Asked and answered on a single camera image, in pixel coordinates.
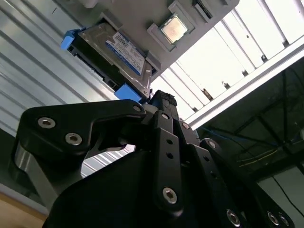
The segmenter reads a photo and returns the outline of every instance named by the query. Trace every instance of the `corrugated metal wall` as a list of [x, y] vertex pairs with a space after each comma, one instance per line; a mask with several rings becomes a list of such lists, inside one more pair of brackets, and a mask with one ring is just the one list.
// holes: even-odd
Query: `corrugated metal wall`
[[[16, 135], [28, 108], [117, 99], [78, 58], [60, 49], [63, 34], [78, 28], [51, 0], [0, 0], [0, 128]], [[133, 150], [86, 160], [83, 175]]]

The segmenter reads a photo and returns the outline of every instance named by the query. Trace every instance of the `gray plastic panel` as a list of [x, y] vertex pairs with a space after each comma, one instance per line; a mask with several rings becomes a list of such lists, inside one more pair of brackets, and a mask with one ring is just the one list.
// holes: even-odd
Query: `gray plastic panel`
[[[206, 22], [194, 6], [193, 0], [100, 0], [93, 9], [86, 9], [77, 1], [68, 4], [66, 0], [58, 0], [82, 25], [93, 25], [102, 17], [102, 12], [109, 10], [122, 23], [119, 31], [126, 34], [142, 51], [151, 53], [160, 62], [160, 70], [155, 73], [153, 79], [235, 8], [238, 2], [239, 0], [204, 0], [203, 3], [212, 14], [212, 18]], [[169, 42], [166, 44], [156, 29], [173, 13], [180, 14], [180, 19], [187, 18], [183, 22], [194, 29], [181, 38], [175, 47], [170, 47]]]

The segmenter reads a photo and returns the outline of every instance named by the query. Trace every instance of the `ceiling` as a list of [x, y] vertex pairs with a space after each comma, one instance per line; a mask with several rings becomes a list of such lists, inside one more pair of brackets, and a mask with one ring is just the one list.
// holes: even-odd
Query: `ceiling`
[[[286, 132], [284, 132], [284, 74]], [[289, 158], [282, 148], [283, 143], [280, 144], [278, 140], [289, 141], [286, 147], [291, 154], [304, 154], [302, 151], [304, 143], [300, 136], [300, 131], [304, 128], [303, 112], [304, 58], [209, 120], [197, 131], [201, 139], [209, 137], [217, 141], [243, 170], [250, 172], [256, 180], [261, 180], [295, 165], [285, 163], [286, 166], [273, 170], [275, 165]], [[273, 129], [278, 139], [265, 128], [263, 120]], [[303, 160], [302, 157], [302, 155], [298, 157], [298, 163]]]
[[196, 129], [241, 99], [240, 93], [253, 90], [248, 87], [257, 88], [299, 59], [283, 66], [304, 43], [303, 23], [304, 7], [298, 0], [240, 0], [152, 88], [175, 95], [181, 118]]

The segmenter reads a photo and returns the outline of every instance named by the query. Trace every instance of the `silver screw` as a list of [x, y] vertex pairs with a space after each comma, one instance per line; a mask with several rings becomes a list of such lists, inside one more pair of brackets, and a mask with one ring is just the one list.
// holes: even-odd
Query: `silver screw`
[[214, 142], [208, 141], [208, 143], [209, 143], [209, 145], [210, 145], [211, 147], [216, 148], [216, 145], [214, 144]]
[[162, 190], [162, 195], [165, 198], [165, 200], [167, 200], [168, 203], [170, 204], [175, 204], [177, 202], [177, 195], [175, 193], [175, 191], [171, 188], [164, 188]]
[[140, 112], [140, 111], [141, 111], [141, 108], [140, 108], [140, 107], [138, 107], [138, 106], [136, 106], [136, 105], [134, 105], [134, 106], [133, 106], [133, 109], [134, 109], [134, 110], [136, 110], [136, 111], [138, 111], [138, 112]]
[[161, 116], [167, 120], [169, 119], [169, 116], [167, 116], [165, 113], [161, 114]]
[[227, 209], [226, 212], [227, 218], [229, 221], [235, 226], [235, 227], [240, 227], [241, 226], [241, 221], [239, 220], [238, 216], [236, 213], [234, 213], [232, 210]]
[[186, 124], [186, 123], [182, 123], [181, 125], [182, 125], [184, 128], [186, 128], [186, 129], [189, 129], [189, 128], [190, 128], [189, 125]]
[[279, 225], [279, 221], [276, 219], [276, 217], [271, 213], [271, 212], [267, 212], [268, 218], [269, 220], [275, 224], [276, 226]]
[[39, 124], [40, 127], [47, 128], [47, 129], [53, 128], [56, 125], [55, 121], [51, 118], [48, 118], [48, 117], [39, 118], [38, 119], [38, 124]]
[[286, 226], [289, 226], [289, 222], [287, 221], [287, 219], [283, 216], [282, 213], [279, 213], [280, 219], [284, 222], [284, 224]]
[[73, 146], [78, 146], [82, 142], [82, 138], [79, 134], [69, 133], [66, 134], [66, 142]]

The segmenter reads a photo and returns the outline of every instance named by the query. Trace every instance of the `blue wire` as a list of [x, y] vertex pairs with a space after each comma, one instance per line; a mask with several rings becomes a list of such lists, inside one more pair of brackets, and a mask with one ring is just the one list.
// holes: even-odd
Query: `blue wire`
[[211, 134], [216, 135], [217, 137], [220, 137], [222, 139], [232, 140], [233, 138], [235, 138], [235, 139], [239, 139], [240, 141], [251, 141], [249, 139], [244, 139], [244, 138], [240, 138], [240, 137], [237, 137], [237, 136], [234, 136], [233, 138], [228, 138], [228, 137], [225, 137], [225, 136], [223, 136], [221, 134], [218, 134], [214, 131], [211, 131], [211, 130], [205, 128], [205, 127], [202, 127], [202, 129], [204, 129], [206, 132], [210, 132]]

